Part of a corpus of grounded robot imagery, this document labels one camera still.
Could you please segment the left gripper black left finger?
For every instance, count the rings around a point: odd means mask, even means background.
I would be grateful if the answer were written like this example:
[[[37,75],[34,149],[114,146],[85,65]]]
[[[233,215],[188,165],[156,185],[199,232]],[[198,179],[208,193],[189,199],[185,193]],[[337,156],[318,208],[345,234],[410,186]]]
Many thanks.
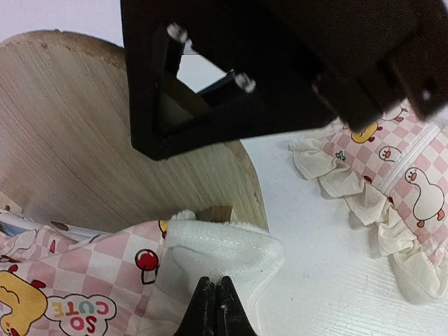
[[[199,279],[176,336],[214,334],[215,285],[209,277]]]

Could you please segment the wooden pet bed frame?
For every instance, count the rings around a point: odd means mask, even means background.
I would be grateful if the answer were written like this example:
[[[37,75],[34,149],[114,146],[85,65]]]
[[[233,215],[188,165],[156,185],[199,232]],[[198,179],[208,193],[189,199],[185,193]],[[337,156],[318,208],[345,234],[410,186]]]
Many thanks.
[[[43,224],[116,232],[182,211],[267,227],[239,141],[156,162],[130,140],[125,51],[73,32],[1,43],[1,205]]]

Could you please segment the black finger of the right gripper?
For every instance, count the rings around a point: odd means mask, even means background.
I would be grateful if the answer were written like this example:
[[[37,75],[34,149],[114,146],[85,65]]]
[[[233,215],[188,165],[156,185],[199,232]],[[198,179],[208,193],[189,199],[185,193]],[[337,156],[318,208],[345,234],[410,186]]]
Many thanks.
[[[264,1],[121,1],[134,149],[166,160],[271,134],[289,103],[317,106],[296,35]]]

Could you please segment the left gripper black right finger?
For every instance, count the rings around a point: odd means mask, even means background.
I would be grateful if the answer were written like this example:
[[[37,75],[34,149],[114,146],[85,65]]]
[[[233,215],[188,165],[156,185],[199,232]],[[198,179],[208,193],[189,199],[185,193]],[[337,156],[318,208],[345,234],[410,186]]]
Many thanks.
[[[215,335],[257,335],[229,276],[220,280],[215,291]]]

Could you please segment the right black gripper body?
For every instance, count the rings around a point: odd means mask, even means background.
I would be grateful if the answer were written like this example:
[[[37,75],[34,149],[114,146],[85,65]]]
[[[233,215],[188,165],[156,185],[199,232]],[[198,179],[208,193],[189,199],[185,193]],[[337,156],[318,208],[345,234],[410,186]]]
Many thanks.
[[[422,121],[447,105],[446,1],[271,1],[296,35],[300,77],[317,101],[289,103],[271,133],[325,127],[353,130],[407,100]]]

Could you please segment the duck print ruffled bed cover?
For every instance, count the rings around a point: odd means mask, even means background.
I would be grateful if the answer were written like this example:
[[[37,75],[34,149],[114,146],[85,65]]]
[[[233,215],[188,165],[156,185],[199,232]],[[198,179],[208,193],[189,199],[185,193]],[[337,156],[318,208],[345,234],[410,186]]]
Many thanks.
[[[93,241],[1,227],[1,334],[171,335],[200,278],[225,276],[256,326],[258,298],[284,260],[264,229],[189,210]]]

